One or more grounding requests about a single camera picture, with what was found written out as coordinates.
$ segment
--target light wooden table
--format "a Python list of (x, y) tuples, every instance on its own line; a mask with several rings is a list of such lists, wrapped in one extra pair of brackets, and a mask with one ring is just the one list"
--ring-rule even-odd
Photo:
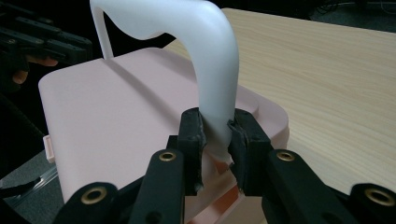
[[(239, 84), (282, 106), (288, 149), (325, 184), (396, 191), (396, 34), (223, 9)], [(174, 41), (165, 47), (186, 57)]]

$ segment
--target white plastic handle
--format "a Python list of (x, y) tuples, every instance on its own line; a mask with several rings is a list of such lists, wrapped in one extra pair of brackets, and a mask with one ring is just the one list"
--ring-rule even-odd
[(185, 46), (197, 76), (206, 149), (216, 159), (229, 161), (227, 122), (234, 115), (239, 54), (222, 11), (203, 0), (91, 0), (91, 10), (105, 59), (113, 52), (104, 12), (131, 37), (143, 40), (168, 33)]

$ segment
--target white curved handle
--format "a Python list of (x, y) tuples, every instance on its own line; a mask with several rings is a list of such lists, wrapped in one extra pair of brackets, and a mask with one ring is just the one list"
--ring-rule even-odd
[(239, 55), (233, 29), (222, 11), (203, 0), (91, 0), (91, 10), (105, 59), (112, 58), (113, 52), (103, 12), (136, 39), (168, 33), (180, 40), (197, 76), (206, 148), (218, 160), (228, 161), (227, 122), (234, 115)]

